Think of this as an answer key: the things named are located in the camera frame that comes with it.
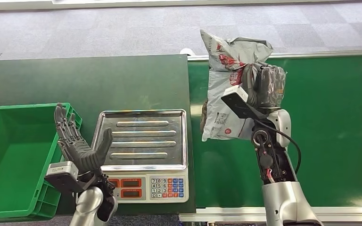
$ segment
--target red digital display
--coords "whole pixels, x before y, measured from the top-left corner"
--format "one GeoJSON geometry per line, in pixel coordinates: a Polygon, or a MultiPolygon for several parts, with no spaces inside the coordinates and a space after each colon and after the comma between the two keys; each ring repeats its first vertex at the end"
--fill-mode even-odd
{"type": "Polygon", "coordinates": [[[142,197],[142,189],[123,189],[121,190],[122,198],[140,198],[142,197]]]}
{"type": "Polygon", "coordinates": [[[109,181],[112,182],[115,185],[115,187],[120,187],[120,180],[119,179],[109,178],[109,181]]]}
{"type": "Polygon", "coordinates": [[[141,187],[141,178],[126,178],[121,179],[121,187],[141,187]]]}

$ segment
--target scale keypad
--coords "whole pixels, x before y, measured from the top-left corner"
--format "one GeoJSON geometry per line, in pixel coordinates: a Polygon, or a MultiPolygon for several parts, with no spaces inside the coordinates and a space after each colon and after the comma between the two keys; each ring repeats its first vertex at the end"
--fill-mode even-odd
{"type": "Polygon", "coordinates": [[[152,198],[183,198],[183,178],[152,178],[150,180],[152,198]]]}

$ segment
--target green bin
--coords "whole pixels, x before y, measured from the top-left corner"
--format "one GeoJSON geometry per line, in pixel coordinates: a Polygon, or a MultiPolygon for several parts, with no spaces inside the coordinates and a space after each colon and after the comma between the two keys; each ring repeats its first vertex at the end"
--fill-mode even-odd
{"type": "MultiPolygon", "coordinates": [[[[75,113],[69,103],[67,116],[75,113]]],[[[56,104],[0,107],[0,222],[48,220],[60,193],[44,180],[50,163],[62,153],[53,113],[56,104]]]]}

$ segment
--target digital scale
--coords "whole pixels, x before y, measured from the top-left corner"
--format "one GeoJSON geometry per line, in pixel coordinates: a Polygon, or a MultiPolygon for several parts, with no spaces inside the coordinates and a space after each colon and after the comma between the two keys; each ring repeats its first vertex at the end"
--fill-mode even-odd
{"type": "Polygon", "coordinates": [[[104,111],[92,141],[112,129],[102,171],[119,203],[174,203],[189,198],[187,115],[184,110],[104,111]]]}

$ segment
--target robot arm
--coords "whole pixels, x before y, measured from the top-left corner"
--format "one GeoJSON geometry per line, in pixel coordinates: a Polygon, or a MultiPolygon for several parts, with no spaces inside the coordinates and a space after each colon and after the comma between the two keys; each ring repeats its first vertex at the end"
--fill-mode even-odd
{"type": "Polygon", "coordinates": [[[75,127],[74,114],[68,121],[65,108],[58,104],[54,117],[58,143],[67,161],[50,164],[45,179],[61,193],[78,196],[70,226],[107,225],[117,210],[117,200],[114,184],[100,167],[112,144],[112,131],[105,130],[101,145],[93,151],[75,127]]]}
{"type": "Polygon", "coordinates": [[[290,116],[280,108],[285,73],[282,68],[262,63],[247,65],[245,70],[245,87],[226,90],[222,100],[239,118],[255,122],[251,142],[263,181],[267,226],[322,226],[296,178],[300,149],[290,137],[290,116]],[[295,171],[287,152],[290,142],[299,152],[295,171]]]}

